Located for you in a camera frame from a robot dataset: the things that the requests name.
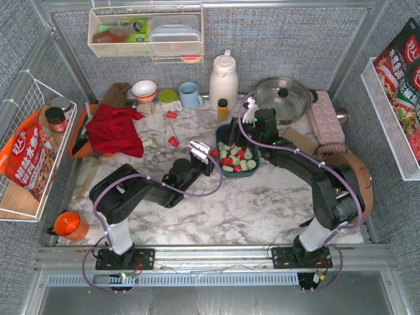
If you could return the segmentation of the green capsule cluster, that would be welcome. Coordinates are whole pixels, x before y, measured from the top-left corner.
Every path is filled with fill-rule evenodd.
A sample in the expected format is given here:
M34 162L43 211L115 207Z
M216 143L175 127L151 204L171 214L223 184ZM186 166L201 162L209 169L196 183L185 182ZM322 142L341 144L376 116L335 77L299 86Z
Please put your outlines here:
M250 159L250 160L247 160L246 165L247 165L247 169L248 170L253 170L254 168L256 168L257 162L254 161L254 160L252 160L252 159Z
M226 158L228 156L228 152L226 150L221 150L220 151L220 158Z

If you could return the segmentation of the red capsule cluster front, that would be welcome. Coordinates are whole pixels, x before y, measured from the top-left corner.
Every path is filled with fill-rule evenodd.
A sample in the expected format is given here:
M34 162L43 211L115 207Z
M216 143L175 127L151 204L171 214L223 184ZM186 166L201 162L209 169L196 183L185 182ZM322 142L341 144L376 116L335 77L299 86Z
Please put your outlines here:
M220 160L223 165L231 166L233 165L233 159L231 157L224 157Z

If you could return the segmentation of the red capsule cluster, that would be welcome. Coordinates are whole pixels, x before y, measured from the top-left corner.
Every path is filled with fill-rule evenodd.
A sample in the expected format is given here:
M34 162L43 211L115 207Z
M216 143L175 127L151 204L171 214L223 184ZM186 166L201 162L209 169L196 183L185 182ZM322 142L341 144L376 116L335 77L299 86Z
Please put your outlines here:
M244 150L240 150L237 155L236 155L240 160L244 160L245 159L245 151Z
M220 160L223 165L231 166L233 165L233 159L231 157L224 157Z

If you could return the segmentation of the cork mat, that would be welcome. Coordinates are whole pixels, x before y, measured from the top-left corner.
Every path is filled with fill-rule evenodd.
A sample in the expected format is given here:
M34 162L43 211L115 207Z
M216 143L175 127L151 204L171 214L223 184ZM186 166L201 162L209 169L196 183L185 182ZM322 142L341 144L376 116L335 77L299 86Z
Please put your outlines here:
M315 143L313 140L310 140L307 136L300 134L298 131L293 128L289 128L283 135L288 141L291 141L300 151L312 156L318 147L319 144Z

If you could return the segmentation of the teal storage basket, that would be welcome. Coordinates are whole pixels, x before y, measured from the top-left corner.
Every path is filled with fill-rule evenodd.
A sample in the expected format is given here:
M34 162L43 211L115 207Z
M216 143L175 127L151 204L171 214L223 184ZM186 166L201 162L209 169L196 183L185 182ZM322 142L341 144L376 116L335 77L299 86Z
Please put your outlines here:
M221 125L216 130L219 165L228 179L253 176L260 167L259 151L255 146L229 145L222 137L227 135L229 125Z

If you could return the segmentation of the green capsule mid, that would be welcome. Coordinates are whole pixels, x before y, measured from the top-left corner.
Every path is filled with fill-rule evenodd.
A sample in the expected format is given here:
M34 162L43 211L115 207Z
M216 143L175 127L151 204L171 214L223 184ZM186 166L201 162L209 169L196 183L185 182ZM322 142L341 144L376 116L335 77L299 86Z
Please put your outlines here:
M246 160L252 159L253 158L253 154L250 148L246 148L245 153L244 153L244 158Z

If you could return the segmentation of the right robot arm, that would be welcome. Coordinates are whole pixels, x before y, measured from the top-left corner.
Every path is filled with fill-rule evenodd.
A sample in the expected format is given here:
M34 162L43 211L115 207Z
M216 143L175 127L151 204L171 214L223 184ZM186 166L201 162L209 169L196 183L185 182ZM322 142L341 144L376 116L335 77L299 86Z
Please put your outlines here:
M220 136L226 144L250 145L275 167L286 169L312 189L313 219L293 241L295 263L304 266L320 256L324 245L338 231L364 222L373 209L373 188L355 155L337 152L323 160L300 150L279 135L274 110L258 110L252 124L232 118Z

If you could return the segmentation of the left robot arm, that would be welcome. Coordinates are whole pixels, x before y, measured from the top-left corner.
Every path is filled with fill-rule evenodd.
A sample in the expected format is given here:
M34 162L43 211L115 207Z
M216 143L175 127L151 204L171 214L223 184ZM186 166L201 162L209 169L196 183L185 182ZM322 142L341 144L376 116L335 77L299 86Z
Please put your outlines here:
M150 201L164 208L173 208L200 176L210 176L214 162L191 152L190 158L175 160L161 180L139 173L126 163L110 173L89 192L93 213L100 221L111 252L118 256L134 250L128 217L141 201Z

